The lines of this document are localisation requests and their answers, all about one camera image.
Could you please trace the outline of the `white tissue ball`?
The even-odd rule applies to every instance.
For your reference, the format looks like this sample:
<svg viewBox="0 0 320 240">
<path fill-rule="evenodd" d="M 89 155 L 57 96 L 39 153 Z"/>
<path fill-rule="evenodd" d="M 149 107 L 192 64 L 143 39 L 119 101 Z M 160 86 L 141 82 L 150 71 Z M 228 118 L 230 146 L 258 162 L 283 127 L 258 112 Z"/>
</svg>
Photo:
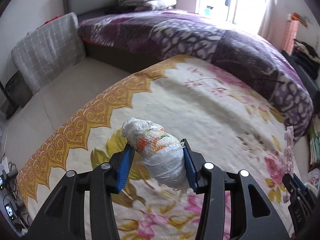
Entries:
<svg viewBox="0 0 320 240">
<path fill-rule="evenodd" d="M 152 178 L 159 185 L 186 193 L 189 189 L 182 143 L 164 128 L 149 120 L 128 118 L 121 136 L 142 157 Z"/>
</svg>

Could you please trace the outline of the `electronic devices on floor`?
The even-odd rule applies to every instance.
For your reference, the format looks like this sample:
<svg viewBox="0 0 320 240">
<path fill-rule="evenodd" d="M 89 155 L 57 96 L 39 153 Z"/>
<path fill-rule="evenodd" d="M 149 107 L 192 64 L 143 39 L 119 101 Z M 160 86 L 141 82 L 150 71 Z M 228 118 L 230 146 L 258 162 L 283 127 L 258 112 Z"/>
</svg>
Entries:
<svg viewBox="0 0 320 240">
<path fill-rule="evenodd" d="M 17 167 L 1 159 L 1 223 L 8 234 L 23 239 L 30 228 L 30 215 L 17 186 Z"/>
</svg>

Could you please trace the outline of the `wooden bookshelf with books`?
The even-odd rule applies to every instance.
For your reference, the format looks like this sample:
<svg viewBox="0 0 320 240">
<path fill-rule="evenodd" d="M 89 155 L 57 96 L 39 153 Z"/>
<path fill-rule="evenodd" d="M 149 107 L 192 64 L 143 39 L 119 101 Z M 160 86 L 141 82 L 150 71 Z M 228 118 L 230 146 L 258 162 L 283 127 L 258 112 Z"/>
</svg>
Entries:
<svg viewBox="0 0 320 240">
<path fill-rule="evenodd" d="M 310 165 L 312 167 L 319 164 L 320 156 L 320 119 L 319 114 L 315 114 L 310 122 L 309 130 L 309 145 L 310 145 Z"/>
</svg>

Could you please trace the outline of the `purple lace strip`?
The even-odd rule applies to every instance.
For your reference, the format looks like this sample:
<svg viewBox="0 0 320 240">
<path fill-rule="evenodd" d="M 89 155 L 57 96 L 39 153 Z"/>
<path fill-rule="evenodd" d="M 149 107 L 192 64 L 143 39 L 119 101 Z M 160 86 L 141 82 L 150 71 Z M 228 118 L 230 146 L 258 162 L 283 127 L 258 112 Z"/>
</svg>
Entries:
<svg viewBox="0 0 320 240">
<path fill-rule="evenodd" d="M 284 139 L 286 141 L 286 147 L 284 150 L 285 157 L 285 171 L 290 176 L 294 175 L 293 167 L 293 147 L 294 147 L 294 129 L 293 126 L 288 126 L 284 133 Z"/>
</svg>

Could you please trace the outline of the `floral cream blanket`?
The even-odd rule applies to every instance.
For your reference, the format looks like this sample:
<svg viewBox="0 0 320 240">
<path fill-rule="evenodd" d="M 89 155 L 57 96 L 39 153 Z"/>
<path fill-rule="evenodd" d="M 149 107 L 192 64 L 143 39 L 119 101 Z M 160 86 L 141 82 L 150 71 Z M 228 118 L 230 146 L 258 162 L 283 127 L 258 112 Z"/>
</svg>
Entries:
<svg viewBox="0 0 320 240">
<path fill-rule="evenodd" d="M 260 94 L 212 64 L 175 56 L 132 74 L 82 107 L 42 144 L 18 175 L 34 219 L 67 170 L 90 171 L 126 140 L 128 118 L 150 120 L 224 171 L 246 169 L 293 234 L 285 187 L 282 115 Z M 120 239 L 194 239 L 203 196 L 159 185 L 137 154 L 128 183 L 112 196 Z"/>
</svg>

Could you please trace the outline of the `dark low cabinet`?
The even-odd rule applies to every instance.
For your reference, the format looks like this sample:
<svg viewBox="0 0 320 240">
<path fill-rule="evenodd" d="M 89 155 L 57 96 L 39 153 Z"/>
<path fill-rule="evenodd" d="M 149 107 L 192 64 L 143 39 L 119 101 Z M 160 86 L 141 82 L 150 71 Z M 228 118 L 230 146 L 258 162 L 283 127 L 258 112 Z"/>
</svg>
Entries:
<svg viewBox="0 0 320 240">
<path fill-rule="evenodd" d="M 297 64 L 294 59 L 284 50 L 281 51 L 281 54 L 287 59 L 287 61 L 291 64 L 291 66 L 295 69 L 298 76 L 300 77 L 302 83 L 308 90 L 311 98 L 315 102 L 319 102 L 319 87 L 316 82 L 308 75 L 308 73 Z"/>
</svg>

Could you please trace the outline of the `pile of folded clothes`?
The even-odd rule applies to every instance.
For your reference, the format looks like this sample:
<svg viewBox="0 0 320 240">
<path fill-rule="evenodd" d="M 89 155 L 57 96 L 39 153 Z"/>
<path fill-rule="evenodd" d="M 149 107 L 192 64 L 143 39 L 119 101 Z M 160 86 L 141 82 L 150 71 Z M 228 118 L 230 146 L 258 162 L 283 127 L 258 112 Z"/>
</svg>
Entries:
<svg viewBox="0 0 320 240">
<path fill-rule="evenodd" d="M 306 42 L 293 40 L 293 51 L 291 55 L 308 75 L 315 81 L 319 74 L 319 56 L 315 49 Z"/>
</svg>

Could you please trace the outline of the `grey checked folded mattress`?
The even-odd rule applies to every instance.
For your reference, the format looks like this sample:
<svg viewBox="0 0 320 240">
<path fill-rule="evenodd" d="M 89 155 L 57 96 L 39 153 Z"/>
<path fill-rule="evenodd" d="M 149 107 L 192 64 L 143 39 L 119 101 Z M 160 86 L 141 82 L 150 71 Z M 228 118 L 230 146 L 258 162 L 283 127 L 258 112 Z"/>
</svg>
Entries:
<svg viewBox="0 0 320 240">
<path fill-rule="evenodd" d="M 11 51 L 15 67 L 33 94 L 85 57 L 78 18 L 73 12 L 32 31 Z"/>
</svg>

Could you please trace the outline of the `pink storage box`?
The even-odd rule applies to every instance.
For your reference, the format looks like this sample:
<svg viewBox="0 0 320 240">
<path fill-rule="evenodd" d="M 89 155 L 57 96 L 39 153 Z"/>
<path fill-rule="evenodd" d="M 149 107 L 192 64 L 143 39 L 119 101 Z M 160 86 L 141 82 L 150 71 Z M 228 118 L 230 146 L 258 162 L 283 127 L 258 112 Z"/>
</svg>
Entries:
<svg viewBox="0 0 320 240">
<path fill-rule="evenodd" d="M 283 37 L 281 48 L 288 55 L 292 54 L 294 39 L 297 36 L 299 24 L 300 22 L 297 20 L 288 20 L 286 23 L 285 34 Z"/>
</svg>

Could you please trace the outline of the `purple patterned bed quilt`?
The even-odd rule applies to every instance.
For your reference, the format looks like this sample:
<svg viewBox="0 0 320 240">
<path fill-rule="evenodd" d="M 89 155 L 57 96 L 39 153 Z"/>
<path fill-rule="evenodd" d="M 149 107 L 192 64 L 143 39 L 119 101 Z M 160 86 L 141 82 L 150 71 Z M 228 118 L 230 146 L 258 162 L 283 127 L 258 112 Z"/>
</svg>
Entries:
<svg viewBox="0 0 320 240">
<path fill-rule="evenodd" d="M 264 38 L 183 10 L 140 11 L 79 19 L 78 33 L 91 49 L 163 61 L 184 54 L 223 69 L 271 103 L 300 139 L 313 102 L 287 59 Z"/>
</svg>

